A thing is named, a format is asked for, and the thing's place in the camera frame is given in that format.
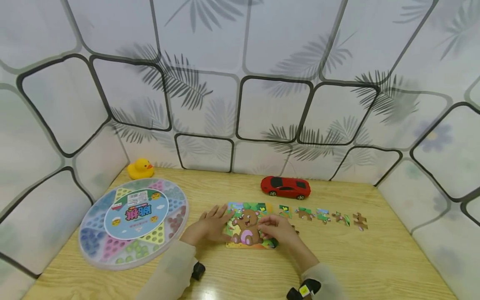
child's hand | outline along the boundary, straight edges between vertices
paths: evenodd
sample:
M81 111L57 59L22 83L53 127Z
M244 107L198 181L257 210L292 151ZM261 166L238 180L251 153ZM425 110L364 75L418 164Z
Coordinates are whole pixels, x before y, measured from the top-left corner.
M225 204L220 208L215 205L210 212L204 212L197 222L188 226L180 240L192 246L204 238L211 241L229 242L230 236L224 234L223 230L235 212L225 214L226 210L227 205Z
M295 228L282 216L262 217L258 221L258 229L262 232L262 238L275 238L280 244L293 245L300 239L298 231L295 231Z

printed wallpaper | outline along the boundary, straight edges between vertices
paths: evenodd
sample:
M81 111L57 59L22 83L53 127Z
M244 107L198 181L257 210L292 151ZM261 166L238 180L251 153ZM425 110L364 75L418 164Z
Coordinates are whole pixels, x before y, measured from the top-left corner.
M0 23L7 299L139 157L377 186L480 294L480 0L5 0Z

sleeve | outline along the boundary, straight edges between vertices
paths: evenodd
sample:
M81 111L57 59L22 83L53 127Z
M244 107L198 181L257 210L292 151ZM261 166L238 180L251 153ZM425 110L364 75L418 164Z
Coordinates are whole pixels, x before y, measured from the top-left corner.
M137 300L177 300L190 285L196 248L176 240L163 254Z
M312 300L347 300L339 282L327 265L317 264L301 275L302 282L308 278L322 284L318 293L312 296Z

wood grain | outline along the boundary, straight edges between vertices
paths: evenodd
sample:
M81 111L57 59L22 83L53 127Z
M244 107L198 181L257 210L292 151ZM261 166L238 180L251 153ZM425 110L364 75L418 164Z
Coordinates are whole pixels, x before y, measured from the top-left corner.
M370 185L311 180L310 197L298 201L263 194L261 176L156 168L154 177L171 180L183 189L190 205L188 224L211 206L227 202L322 208L350 218L360 212L368 220L369 229L364 232L296 215L291 220L319 260L331 266L350 299L456 299ZM110 188L128 181L124 170ZM192 280L181 299L285 299L288 290L299 285L295 265L281 247L244 250L209 244L199 246L197 252L206 272L200 282ZM24 299L134 299L160 258L126 271L96 269L80 254L77 230Z

rubber duck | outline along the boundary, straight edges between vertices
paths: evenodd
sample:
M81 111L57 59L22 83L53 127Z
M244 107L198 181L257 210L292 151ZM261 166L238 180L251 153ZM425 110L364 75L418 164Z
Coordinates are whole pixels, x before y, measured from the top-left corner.
M127 173L133 180L152 177L153 166L145 158L139 158L135 163L128 165Z

